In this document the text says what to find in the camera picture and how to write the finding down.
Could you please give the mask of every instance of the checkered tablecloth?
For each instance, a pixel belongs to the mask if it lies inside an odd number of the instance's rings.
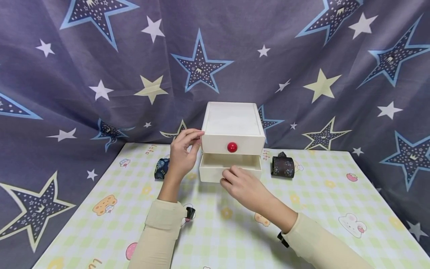
[[[126,144],[34,268],[127,268],[127,249],[139,239],[161,188],[154,180],[155,165],[169,149]],[[271,157],[281,151],[296,161],[293,180],[270,175]],[[348,152],[265,149],[261,158],[261,181],[274,195],[316,220],[375,268],[430,268],[429,257]],[[179,201],[191,204],[196,217],[181,229],[171,268],[312,268],[282,246],[277,227],[258,223],[219,184],[200,182],[199,163],[200,154],[181,184]],[[98,216],[93,209],[101,201],[111,203],[109,195],[116,199],[114,207]]]

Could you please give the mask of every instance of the beige sleeve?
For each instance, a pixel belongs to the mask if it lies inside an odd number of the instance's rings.
[[[297,256],[316,269],[371,269],[370,264],[336,236],[304,214],[288,234],[282,234]]]
[[[169,269],[181,221],[186,216],[187,210],[179,202],[152,202],[128,269]]]

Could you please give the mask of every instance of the box top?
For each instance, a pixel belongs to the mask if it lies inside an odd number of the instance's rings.
[[[205,134],[264,136],[254,103],[208,102]]]

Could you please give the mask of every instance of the star-patterned backdrop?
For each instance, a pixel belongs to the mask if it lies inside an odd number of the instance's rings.
[[[430,254],[428,1],[3,2],[5,268],[32,267],[125,142],[170,143],[208,101],[256,103],[266,148],[349,151]]]

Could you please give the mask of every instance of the red knob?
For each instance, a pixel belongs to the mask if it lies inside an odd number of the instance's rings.
[[[227,145],[227,150],[231,153],[236,152],[237,150],[237,144],[235,142],[230,142]]]

